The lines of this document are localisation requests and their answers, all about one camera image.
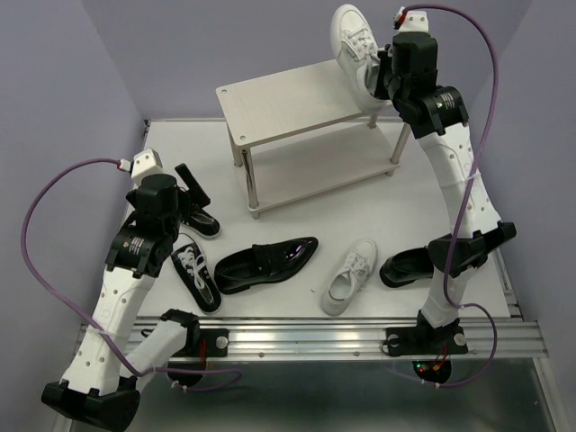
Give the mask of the white sneaker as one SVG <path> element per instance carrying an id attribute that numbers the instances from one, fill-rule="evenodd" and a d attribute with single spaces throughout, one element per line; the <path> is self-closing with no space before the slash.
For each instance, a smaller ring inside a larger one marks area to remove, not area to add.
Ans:
<path id="1" fill-rule="evenodd" d="M 378 45 L 368 21 L 354 5 L 342 4 L 334 12 L 330 45 L 358 109 L 367 115 L 379 113 L 386 102 L 375 96 L 381 66 Z"/>
<path id="2" fill-rule="evenodd" d="M 372 276 L 377 258 L 377 246 L 371 239 L 357 241 L 347 251 L 342 264 L 322 294 L 322 310 L 329 316 L 341 315 Z"/>

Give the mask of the black loafer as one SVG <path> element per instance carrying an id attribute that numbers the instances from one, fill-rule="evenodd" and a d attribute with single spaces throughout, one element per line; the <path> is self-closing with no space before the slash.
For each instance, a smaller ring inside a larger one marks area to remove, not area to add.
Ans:
<path id="1" fill-rule="evenodd" d="M 284 282 L 307 265 L 318 246 L 315 237 L 254 244 L 221 259 L 214 268 L 215 283 L 222 294 L 232 295 L 254 285 Z"/>
<path id="2" fill-rule="evenodd" d="M 400 288 L 423 279 L 431 279 L 433 263 L 427 247 L 418 247 L 390 256 L 379 270 L 382 282 L 389 288 Z"/>

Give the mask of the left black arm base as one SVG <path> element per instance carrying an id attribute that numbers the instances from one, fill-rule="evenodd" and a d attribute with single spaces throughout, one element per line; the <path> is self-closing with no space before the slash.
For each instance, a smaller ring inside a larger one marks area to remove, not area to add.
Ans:
<path id="1" fill-rule="evenodd" d="M 191 346 L 178 351 L 166 364 L 167 368 L 204 371 L 209 358 L 228 355 L 229 331 L 225 328 L 201 329 Z"/>

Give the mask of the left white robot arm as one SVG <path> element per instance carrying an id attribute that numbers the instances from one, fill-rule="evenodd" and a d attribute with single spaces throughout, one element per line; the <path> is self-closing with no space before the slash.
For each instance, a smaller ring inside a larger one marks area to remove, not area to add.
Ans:
<path id="1" fill-rule="evenodd" d="M 173 251 L 180 220 L 190 207 L 176 179 L 159 163 L 133 162 L 136 185 L 126 199 L 133 211 L 114 237 L 105 259 L 103 285 L 80 348 L 41 400 L 63 416 L 108 431 L 123 431 L 134 419 L 140 394 L 157 368 L 177 352 L 200 344 L 195 315 L 165 312 L 149 338 L 121 360 L 140 306 Z"/>

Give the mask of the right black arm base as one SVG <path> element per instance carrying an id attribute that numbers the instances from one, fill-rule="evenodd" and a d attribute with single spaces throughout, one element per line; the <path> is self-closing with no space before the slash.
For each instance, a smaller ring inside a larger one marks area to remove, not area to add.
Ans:
<path id="1" fill-rule="evenodd" d="M 450 356 L 468 353 L 463 329 L 456 327 L 441 335 L 439 329 L 387 328 L 381 351 L 387 356 L 412 357 L 414 374 L 424 383 L 447 384 L 452 374 Z"/>

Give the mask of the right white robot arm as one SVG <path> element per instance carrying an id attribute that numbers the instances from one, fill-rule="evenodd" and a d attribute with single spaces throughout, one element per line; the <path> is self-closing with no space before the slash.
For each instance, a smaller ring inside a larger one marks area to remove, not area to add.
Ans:
<path id="1" fill-rule="evenodd" d="M 517 232 L 501 219 L 478 169 L 469 115 L 460 92 L 437 84 L 437 40 L 426 32 L 396 34 L 379 53 L 376 95 L 391 101 L 409 125 L 436 176 L 451 233 L 431 241 L 432 285 L 414 329 L 417 346 L 434 351 L 446 342 L 445 327 L 459 317 L 468 281 L 484 258 Z"/>

